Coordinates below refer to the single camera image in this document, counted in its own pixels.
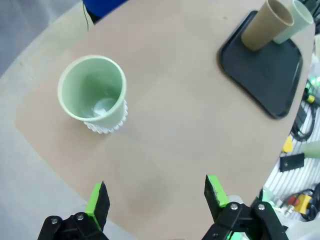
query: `black plastic tray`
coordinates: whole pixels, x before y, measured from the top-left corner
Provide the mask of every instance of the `black plastic tray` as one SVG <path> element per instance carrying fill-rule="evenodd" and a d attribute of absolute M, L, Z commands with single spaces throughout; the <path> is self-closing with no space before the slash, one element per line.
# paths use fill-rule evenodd
<path fill-rule="evenodd" d="M 251 51 L 241 42 L 241 34 L 257 11 L 252 11 L 221 47 L 223 70 L 243 87 L 271 116 L 285 117 L 291 108 L 300 79 L 303 59 L 289 39 L 282 44 L 269 42 Z"/>

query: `screw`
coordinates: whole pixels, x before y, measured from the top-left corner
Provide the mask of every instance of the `screw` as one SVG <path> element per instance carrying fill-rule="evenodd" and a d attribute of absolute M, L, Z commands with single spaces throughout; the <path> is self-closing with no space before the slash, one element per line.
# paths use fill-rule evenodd
<path fill-rule="evenodd" d="M 57 222 L 58 222 L 58 219 L 56 219 L 55 217 L 51 219 L 52 224 L 56 224 Z"/>
<path fill-rule="evenodd" d="M 84 219 L 84 216 L 82 214 L 79 214 L 78 216 L 76 216 L 76 219 L 78 221 L 81 221 L 82 219 Z"/>
<path fill-rule="evenodd" d="M 235 203 L 232 203 L 231 206 L 230 206 L 230 208 L 231 208 L 232 210 L 237 210 L 237 209 L 238 209 L 238 205 L 235 204 Z"/>
<path fill-rule="evenodd" d="M 265 205 L 259 204 L 259 205 L 258 205 L 258 209 L 259 209 L 259 210 L 265 210 Z"/>

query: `light green cup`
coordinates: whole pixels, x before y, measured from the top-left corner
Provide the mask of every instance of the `light green cup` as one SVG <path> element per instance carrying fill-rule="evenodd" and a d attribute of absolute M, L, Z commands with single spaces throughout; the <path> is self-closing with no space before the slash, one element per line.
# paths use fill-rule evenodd
<path fill-rule="evenodd" d="M 126 91 L 126 77 L 118 64 L 105 56 L 88 55 L 64 70 L 58 100 L 68 115 L 107 133 L 123 124 Z"/>

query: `white beaded coaster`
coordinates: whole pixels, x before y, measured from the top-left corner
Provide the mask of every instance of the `white beaded coaster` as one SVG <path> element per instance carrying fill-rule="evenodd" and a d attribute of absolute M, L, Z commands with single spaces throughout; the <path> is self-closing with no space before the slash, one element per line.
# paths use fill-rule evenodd
<path fill-rule="evenodd" d="M 123 124 L 124 122 L 127 120 L 127 115 L 128 115 L 128 106 L 127 106 L 127 102 L 124 101 L 124 111 L 123 111 L 123 117 L 122 120 L 115 125 L 112 128 L 104 128 L 104 127 L 100 127 L 98 125 L 89 123 L 89 122 L 84 122 L 84 124 L 88 127 L 88 129 L 91 129 L 92 131 L 94 131 L 95 133 L 98 134 L 108 134 L 108 133 L 113 133 L 114 131 L 118 130 Z"/>

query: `green tape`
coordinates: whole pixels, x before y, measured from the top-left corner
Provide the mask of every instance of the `green tape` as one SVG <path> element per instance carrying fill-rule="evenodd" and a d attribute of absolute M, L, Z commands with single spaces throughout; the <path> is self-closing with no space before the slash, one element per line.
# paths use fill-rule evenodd
<path fill-rule="evenodd" d="M 225 207 L 229 203 L 229 198 L 227 197 L 223 187 L 221 186 L 216 175 L 208 175 L 212 189 L 214 190 L 216 200 L 221 208 Z"/>
<path fill-rule="evenodd" d="M 85 213 L 88 214 L 89 217 L 93 218 L 95 224 L 97 225 L 97 227 L 101 231 L 101 227 L 100 227 L 98 220 L 95 216 L 95 209 L 96 209 L 96 205 L 97 205 L 97 201 L 98 201 L 98 197 L 99 197 L 100 188 L 101 188 L 101 183 L 97 183 L 94 186 L 93 191 L 91 193 L 91 197 L 88 202 L 88 205 L 86 206 Z"/>

